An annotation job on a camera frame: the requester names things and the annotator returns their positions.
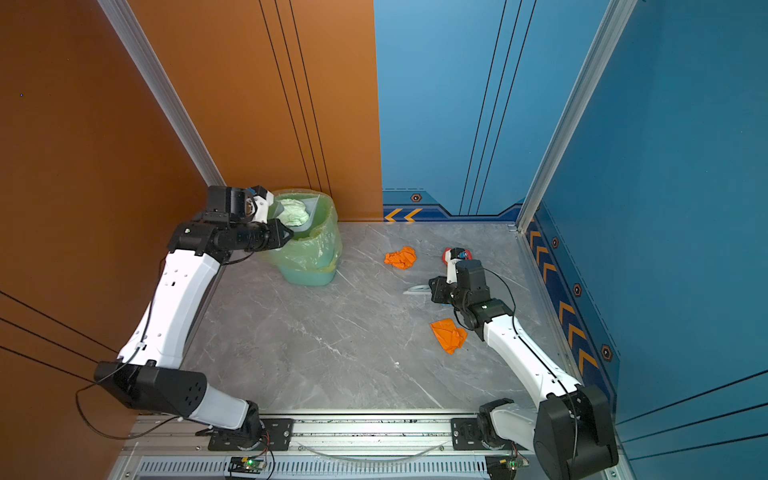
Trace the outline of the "orange paper ball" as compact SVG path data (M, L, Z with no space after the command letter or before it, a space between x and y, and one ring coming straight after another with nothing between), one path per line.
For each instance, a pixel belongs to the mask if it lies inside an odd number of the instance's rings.
M430 328L441 348L449 355L460 349L468 337L467 331L458 327L451 319L434 322Z
M397 252L387 253L384 263L400 270L410 269L418 257L415 250L410 246L405 246Z

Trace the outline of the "large light green paper ball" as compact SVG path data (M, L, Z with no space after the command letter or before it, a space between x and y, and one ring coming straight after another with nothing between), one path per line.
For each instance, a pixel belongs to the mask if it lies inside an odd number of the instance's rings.
M301 200L286 198L279 201L277 218L289 228L298 228L310 220L306 204Z

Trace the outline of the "grey-blue hand brush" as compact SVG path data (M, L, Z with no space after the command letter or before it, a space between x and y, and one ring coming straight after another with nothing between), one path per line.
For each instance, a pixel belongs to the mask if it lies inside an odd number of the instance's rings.
M430 295L431 287L428 284L415 285L409 287L405 292L405 295Z

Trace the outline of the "grey-blue plastic dustpan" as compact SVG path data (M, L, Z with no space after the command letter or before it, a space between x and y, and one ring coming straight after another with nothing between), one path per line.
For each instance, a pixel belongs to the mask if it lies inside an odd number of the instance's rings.
M312 228L320 197L317 195L282 195L275 199L272 218L290 229L295 238L305 237Z

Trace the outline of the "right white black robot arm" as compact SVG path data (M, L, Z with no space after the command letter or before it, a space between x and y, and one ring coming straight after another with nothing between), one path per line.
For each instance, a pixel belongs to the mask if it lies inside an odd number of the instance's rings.
M532 451L550 479L582 479L616 466L619 449L606 394L583 385L536 344L514 308L492 296L480 261L453 249L445 263L445 275L429 281L433 302L453 308L463 327L506 362L535 405L526 410L511 399L482 405L477 414L481 443Z

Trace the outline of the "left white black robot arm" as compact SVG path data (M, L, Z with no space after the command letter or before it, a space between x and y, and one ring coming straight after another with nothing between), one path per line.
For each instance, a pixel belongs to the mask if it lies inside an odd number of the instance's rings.
M94 382L122 405L205 425L205 434L241 450L265 437L258 406L182 369L194 322L235 252L285 246L293 232L269 213L274 196L262 186L212 186L205 208L174 230L156 289L137 329L117 355L101 362Z

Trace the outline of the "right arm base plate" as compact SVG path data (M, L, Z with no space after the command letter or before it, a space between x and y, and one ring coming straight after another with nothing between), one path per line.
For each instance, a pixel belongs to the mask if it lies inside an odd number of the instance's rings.
M521 444L501 438L495 432L491 421L485 417L452 418L450 420L450 427L452 445L456 451L526 450L526 447Z

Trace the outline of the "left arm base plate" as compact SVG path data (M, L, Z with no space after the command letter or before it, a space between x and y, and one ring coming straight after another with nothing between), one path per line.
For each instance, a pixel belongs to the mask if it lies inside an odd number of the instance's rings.
M289 417L261 418L256 433L231 432L214 429L209 436L208 451L260 452L269 449L283 452L289 449L295 421Z

